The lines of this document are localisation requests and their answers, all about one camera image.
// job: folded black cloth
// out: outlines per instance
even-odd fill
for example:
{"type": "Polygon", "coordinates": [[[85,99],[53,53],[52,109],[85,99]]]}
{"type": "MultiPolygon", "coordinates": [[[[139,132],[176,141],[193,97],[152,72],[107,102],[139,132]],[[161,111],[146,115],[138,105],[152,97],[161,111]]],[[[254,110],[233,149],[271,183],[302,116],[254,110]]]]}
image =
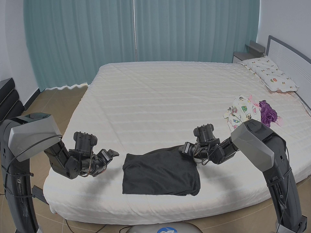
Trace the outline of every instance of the folded black cloth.
{"type": "Polygon", "coordinates": [[[128,153],[123,165],[123,194],[197,195],[201,184],[196,163],[181,154],[179,147],[144,155],[128,153]]]}

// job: mattress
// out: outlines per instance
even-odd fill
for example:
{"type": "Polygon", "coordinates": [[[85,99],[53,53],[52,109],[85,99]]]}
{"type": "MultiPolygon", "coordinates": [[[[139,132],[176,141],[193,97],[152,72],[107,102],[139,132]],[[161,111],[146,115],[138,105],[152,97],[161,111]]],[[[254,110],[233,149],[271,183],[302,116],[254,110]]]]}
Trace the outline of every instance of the mattress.
{"type": "Polygon", "coordinates": [[[102,66],[74,111],[63,141],[88,132],[102,148],[120,153],[105,173],[69,180],[52,169],[44,195],[52,212],[70,220],[101,224],[153,224],[212,216],[270,197],[262,173],[241,152],[221,165],[198,165],[197,196],[122,194],[127,153],[144,154],[195,142],[193,129],[212,123],[220,141],[230,135],[224,112],[236,95],[266,99],[283,119],[271,128],[283,137],[296,182],[311,173],[311,117],[295,93],[270,92],[241,64],[133,62],[102,66]]]}

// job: curtain fold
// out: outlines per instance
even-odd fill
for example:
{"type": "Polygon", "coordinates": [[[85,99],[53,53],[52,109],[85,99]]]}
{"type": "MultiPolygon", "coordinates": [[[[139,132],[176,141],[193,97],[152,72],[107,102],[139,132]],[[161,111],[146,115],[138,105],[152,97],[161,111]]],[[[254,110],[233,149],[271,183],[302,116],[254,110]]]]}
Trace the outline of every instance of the curtain fold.
{"type": "Polygon", "coordinates": [[[138,61],[232,62],[258,21],[259,0],[135,0],[138,61]]]}
{"type": "Polygon", "coordinates": [[[133,0],[24,0],[40,91],[90,84],[101,65],[135,61],[133,0]]]}

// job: pillow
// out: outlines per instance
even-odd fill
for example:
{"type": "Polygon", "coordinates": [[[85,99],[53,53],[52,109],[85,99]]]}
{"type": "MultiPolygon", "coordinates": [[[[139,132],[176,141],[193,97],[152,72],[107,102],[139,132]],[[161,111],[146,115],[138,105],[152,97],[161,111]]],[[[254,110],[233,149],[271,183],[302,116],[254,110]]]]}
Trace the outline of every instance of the pillow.
{"type": "Polygon", "coordinates": [[[282,72],[268,56],[243,60],[240,63],[257,74],[271,91],[286,92],[298,89],[294,81],[282,72]]]}

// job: blue logo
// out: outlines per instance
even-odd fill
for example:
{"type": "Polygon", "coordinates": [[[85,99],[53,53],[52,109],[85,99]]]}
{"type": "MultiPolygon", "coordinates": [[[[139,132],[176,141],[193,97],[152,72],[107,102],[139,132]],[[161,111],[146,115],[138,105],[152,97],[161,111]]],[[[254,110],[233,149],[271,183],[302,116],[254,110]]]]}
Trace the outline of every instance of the blue logo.
{"type": "Polygon", "coordinates": [[[157,233],[178,233],[178,232],[172,227],[165,227],[165,228],[159,229],[157,233]]]}

